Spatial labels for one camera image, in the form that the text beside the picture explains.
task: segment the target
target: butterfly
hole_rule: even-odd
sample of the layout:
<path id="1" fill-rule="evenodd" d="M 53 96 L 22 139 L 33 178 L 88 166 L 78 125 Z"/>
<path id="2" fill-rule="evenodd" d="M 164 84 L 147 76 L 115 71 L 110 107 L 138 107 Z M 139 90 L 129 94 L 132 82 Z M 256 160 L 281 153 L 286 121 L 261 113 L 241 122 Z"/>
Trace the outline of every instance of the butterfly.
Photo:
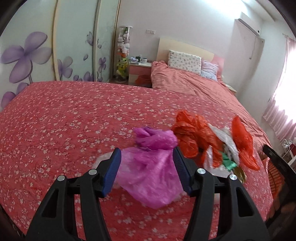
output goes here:
<path id="1" fill-rule="evenodd" d="M 85 42 L 89 43 L 90 46 L 94 45 L 94 37 L 91 32 L 87 35 L 87 40 Z"/>
<path id="2" fill-rule="evenodd" d="M 98 41 L 97 41 L 97 45 L 98 45 L 98 48 L 99 48 L 99 49 L 102 48 L 102 45 L 99 44 L 99 39 L 98 39 Z"/>

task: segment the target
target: pillow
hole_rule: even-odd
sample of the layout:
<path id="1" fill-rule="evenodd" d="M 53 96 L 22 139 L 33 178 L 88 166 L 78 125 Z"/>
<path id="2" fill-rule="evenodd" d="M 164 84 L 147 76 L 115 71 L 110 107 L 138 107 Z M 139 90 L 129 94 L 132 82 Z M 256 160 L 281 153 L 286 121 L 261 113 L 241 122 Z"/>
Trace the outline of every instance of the pillow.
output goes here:
<path id="1" fill-rule="evenodd" d="M 200 75 L 202 58 L 170 50 L 168 58 L 168 67 L 171 69 L 189 71 Z"/>
<path id="2" fill-rule="evenodd" d="M 202 60 L 202 67 L 201 67 L 201 71 L 200 71 L 200 76 L 210 79 L 210 80 L 218 81 L 217 80 L 218 70 L 219 70 L 218 65 L 212 64 L 212 63 L 205 61 L 205 60 Z"/>

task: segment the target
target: purple flower mural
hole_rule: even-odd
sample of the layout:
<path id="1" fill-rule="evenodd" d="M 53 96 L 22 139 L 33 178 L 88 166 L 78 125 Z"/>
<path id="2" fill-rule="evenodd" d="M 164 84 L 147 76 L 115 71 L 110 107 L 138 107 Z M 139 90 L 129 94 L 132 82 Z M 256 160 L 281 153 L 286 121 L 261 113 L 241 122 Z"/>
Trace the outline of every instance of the purple flower mural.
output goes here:
<path id="1" fill-rule="evenodd" d="M 101 45 L 101 44 L 99 44 L 99 39 L 98 39 L 98 41 L 96 42 L 96 44 L 97 44 L 97 46 L 98 46 L 98 48 L 99 48 L 99 49 L 101 49 L 101 48 L 102 48 L 102 45 Z"/>
<path id="2" fill-rule="evenodd" d="M 63 76 L 69 79 L 73 73 L 73 69 L 69 66 L 73 63 L 73 59 L 70 56 L 64 58 L 62 62 L 60 59 L 57 60 L 58 69 L 59 69 L 59 79 L 63 80 Z"/>
<path id="3" fill-rule="evenodd" d="M 87 39 L 85 42 L 88 43 L 90 46 L 94 45 L 94 37 L 91 32 L 89 32 L 89 34 L 87 35 Z"/>
<path id="4" fill-rule="evenodd" d="M 106 57 L 104 57 L 103 59 L 102 58 L 99 59 L 99 65 L 100 65 L 99 66 L 99 73 L 102 73 L 102 71 L 106 69 L 106 67 L 107 67 L 106 61 L 107 61 Z"/>
<path id="5" fill-rule="evenodd" d="M 0 58 L 0 63 L 10 64 L 17 61 L 12 69 L 9 82 L 18 83 L 29 78 L 33 82 L 31 73 L 33 71 L 33 62 L 36 64 L 45 64 L 52 55 L 52 49 L 41 47 L 47 40 L 47 35 L 43 32 L 33 32 L 25 40 L 24 48 L 19 45 L 8 47 Z"/>
<path id="6" fill-rule="evenodd" d="M 22 83 L 20 83 L 18 86 L 17 86 L 17 95 L 20 93 L 20 92 L 22 92 L 26 87 L 28 86 L 28 84 L 27 83 L 25 83 L 25 82 L 22 82 Z"/>
<path id="7" fill-rule="evenodd" d="M 82 81 L 82 79 L 79 79 L 79 75 L 75 75 L 75 76 L 73 77 L 73 80 L 74 80 L 74 81 Z"/>
<path id="8" fill-rule="evenodd" d="M 103 72 L 103 70 L 105 70 L 106 67 L 107 67 L 107 65 L 106 65 L 106 61 L 107 61 L 106 57 L 104 57 L 104 58 L 100 58 L 100 59 L 99 59 L 99 69 L 98 69 L 99 72 L 98 72 L 98 73 L 101 74 L 101 77 L 100 77 L 99 74 L 98 74 L 98 79 L 97 79 L 98 82 L 102 82 L 102 81 L 103 81 L 102 72 Z"/>
<path id="9" fill-rule="evenodd" d="M 3 97 L 2 97 L 2 100 L 1 100 L 1 107 L 4 109 L 9 102 L 11 102 L 13 99 L 15 98 L 15 93 L 13 92 L 6 92 Z"/>
<path id="10" fill-rule="evenodd" d="M 83 77 L 84 82 L 93 82 L 94 81 L 94 75 L 90 74 L 90 72 L 86 72 L 84 77 Z"/>
<path id="11" fill-rule="evenodd" d="M 88 59 L 88 57 L 89 57 L 89 55 L 88 55 L 88 54 L 86 54 L 86 55 L 83 57 L 83 61 L 87 60 L 87 59 Z"/>

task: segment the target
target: pink duvet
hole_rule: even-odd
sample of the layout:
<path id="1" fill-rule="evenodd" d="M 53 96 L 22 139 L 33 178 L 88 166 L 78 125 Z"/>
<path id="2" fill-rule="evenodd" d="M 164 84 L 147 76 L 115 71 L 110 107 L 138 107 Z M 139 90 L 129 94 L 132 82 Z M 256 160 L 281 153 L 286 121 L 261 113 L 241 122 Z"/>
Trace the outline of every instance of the pink duvet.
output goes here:
<path id="1" fill-rule="evenodd" d="M 211 100 L 230 108 L 246 125 L 247 131 L 253 136 L 256 150 L 264 159 L 263 145 L 271 146 L 267 135 L 222 81 L 216 82 L 190 72 L 170 69 L 163 61 L 153 63 L 151 80 L 153 89 L 195 95 L 199 99 Z"/>

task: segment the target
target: air conditioner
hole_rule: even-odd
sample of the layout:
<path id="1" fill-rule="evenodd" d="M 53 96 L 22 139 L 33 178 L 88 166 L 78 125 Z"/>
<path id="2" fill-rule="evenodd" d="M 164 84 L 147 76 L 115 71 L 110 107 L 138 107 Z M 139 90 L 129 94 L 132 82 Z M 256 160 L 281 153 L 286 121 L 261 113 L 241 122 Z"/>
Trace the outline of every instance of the air conditioner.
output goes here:
<path id="1" fill-rule="evenodd" d="M 254 22 L 252 19 L 250 19 L 243 12 L 241 13 L 239 19 L 237 19 L 237 20 L 240 21 L 243 25 L 245 25 L 249 30 L 251 30 L 257 36 L 261 35 L 261 28 L 260 28 L 259 24 Z"/>

